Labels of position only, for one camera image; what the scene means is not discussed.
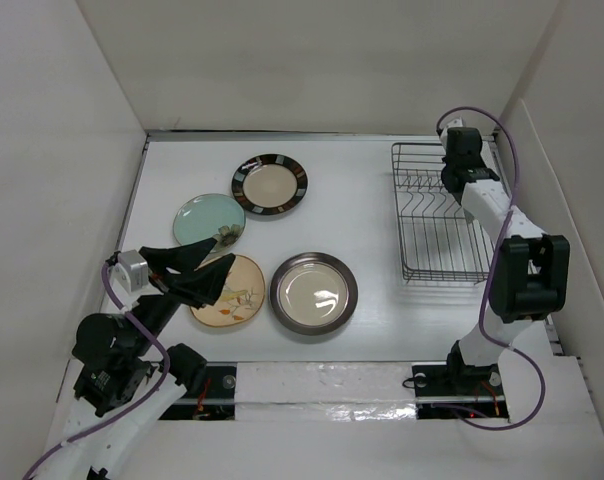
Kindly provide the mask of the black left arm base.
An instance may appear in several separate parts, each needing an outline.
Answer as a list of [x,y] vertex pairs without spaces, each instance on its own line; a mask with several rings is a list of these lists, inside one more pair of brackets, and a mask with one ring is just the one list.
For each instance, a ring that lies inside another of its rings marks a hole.
[[236,385],[236,363],[210,363],[200,385],[175,401],[160,416],[160,420],[234,420]]

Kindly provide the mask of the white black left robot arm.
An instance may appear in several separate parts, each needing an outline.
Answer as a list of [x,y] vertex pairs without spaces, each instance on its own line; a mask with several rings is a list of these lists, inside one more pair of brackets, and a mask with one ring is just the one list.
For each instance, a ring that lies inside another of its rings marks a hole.
[[168,249],[116,251],[101,267],[113,313],[79,323],[72,356],[81,370],[63,439],[25,473],[27,479],[114,479],[139,441],[183,396],[204,387],[207,361],[159,335],[180,306],[214,305],[236,260],[209,257],[210,237]]

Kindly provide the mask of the teal round floral plate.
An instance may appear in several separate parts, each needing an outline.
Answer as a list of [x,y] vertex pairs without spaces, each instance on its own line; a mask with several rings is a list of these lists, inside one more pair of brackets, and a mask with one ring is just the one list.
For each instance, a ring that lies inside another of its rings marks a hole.
[[180,245],[213,238],[213,252],[231,248],[246,225],[242,207],[223,194],[203,194],[186,202],[173,221],[173,237]]

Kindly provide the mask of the dark striped rim plate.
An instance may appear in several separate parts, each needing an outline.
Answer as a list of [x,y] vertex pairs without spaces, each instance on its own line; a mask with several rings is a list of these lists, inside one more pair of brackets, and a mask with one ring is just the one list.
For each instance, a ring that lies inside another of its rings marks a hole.
[[231,193],[247,212],[273,216],[295,208],[308,190],[303,166],[283,154],[261,154],[242,163],[231,180]]

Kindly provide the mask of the yellow bird pattern plate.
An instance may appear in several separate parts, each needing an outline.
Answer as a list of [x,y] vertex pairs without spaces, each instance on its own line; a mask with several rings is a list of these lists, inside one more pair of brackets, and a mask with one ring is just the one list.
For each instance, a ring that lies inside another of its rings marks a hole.
[[258,264],[236,255],[227,274],[222,293],[214,305],[190,308],[200,324],[212,328],[233,327],[251,320],[266,298],[266,282]]

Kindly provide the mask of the grey rim cream plate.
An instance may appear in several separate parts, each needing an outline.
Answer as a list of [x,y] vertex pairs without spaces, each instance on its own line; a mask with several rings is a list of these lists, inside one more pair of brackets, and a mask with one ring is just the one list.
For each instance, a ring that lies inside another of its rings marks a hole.
[[269,301],[277,320],[306,336],[331,334],[346,325],[358,298],[351,269],[322,252],[304,252],[285,260],[269,285]]

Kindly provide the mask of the black wire dish rack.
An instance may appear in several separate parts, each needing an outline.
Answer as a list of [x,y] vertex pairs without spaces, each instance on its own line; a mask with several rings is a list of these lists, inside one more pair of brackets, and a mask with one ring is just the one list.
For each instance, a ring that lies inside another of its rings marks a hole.
[[437,143],[391,147],[402,275],[407,282],[481,283],[489,273],[493,243],[446,190],[443,156]]

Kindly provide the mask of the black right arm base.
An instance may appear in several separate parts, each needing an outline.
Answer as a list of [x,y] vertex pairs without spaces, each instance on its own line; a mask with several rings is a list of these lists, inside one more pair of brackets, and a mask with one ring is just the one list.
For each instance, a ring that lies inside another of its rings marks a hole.
[[402,382],[413,391],[419,420],[507,419],[502,379],[496,365],[455,376],[443,363],[414,364]]

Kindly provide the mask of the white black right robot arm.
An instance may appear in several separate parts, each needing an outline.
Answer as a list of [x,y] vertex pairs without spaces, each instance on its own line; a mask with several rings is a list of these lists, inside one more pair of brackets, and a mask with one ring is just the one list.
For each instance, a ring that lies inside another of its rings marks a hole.
[[438,134],[445,148],[443,186],[494,245],[483,317],[454,344],[443,371],[449,389],[466,393],[497,375],[503,351],[533,322],[564,307],[570,244],[562,235],[546,233],[512,203],[483,160],[477,129],[454,121]]

